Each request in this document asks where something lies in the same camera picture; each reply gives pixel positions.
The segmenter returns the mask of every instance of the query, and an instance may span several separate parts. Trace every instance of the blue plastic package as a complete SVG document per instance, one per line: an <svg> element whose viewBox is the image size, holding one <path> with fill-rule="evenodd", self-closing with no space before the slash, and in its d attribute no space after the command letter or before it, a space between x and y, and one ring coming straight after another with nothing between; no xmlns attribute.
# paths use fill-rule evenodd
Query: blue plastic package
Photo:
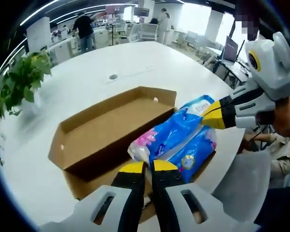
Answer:
<svg viewBox="0 0 290 232"><path fill-rule="evenodd" d="M128 149L129 154L149 164L155 159L167 160L189 182L217 145L215 130L200 125L200 115L213 102L211 97L203 95L186 103L167 121L135 140Z"/></svg>

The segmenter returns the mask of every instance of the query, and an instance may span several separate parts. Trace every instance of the man in black shirt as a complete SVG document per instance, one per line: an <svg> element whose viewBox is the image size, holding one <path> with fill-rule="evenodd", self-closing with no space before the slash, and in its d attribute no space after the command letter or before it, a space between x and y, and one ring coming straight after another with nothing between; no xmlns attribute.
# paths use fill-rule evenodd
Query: man in black shirt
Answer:
<svg viewBox="0 0 290 232"><path fill-rule="evenodd" d="M80 14L73 26L73 35L78 29L78 35L81 41L81 53L92 50L93 29L91 27L92 20L84 13Z"/></svg>

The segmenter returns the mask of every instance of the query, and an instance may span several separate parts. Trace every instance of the cardboard box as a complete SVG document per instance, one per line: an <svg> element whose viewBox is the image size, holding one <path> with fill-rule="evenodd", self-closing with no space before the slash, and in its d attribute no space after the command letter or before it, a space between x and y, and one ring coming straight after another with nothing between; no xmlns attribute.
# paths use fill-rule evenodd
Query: cardboard box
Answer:
<svg viewBox="0 0 290 232"><path fill-rule="evenodd" d="M167 120L175 99L174 91L137 87L61 122L48 158L63 171L73 196L81 200L110 185L118 170L133 162L127 153L130 143ZM145 195L150 192L146 181ZM154 209L146 211L141 221L155 214Z"/></svg>

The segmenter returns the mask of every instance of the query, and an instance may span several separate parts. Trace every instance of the round white table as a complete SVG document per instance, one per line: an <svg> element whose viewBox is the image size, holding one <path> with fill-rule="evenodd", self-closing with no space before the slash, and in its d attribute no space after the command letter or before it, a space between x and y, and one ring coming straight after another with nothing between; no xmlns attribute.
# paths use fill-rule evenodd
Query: round white table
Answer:
<svg viewBox="0 0 290 232"><path fill-rule="evenodd" d="M118 78L110 80L112 74ZM21 113L0 122L3 177L20 207L37 225L63 220L77 202L61 170L47 158L61 121L137 86L177 91L177 107L203 94L218 100L231 91L199 63L157 42L94 50L55 66L52 75L39 90L42 106L38 115ZM217 153L197 180L203 189L211 193L221 182L243 135L243 129L217 130Z"/></svg>

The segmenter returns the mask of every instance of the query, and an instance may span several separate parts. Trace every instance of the potted plant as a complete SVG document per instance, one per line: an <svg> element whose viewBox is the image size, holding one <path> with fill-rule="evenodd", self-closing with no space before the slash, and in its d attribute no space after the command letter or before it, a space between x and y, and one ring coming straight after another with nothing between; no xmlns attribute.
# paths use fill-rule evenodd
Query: potted plant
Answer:
<svg viewBox="0 0 290 232"><path fill-rule="evenodd" d="M44 74L51 75L51 63L47 53L31 53L21 58L3 77L0 89L0 117L7 110L10 115L19 115L23 99L34 103L34 92L41 87Z"/></svg>

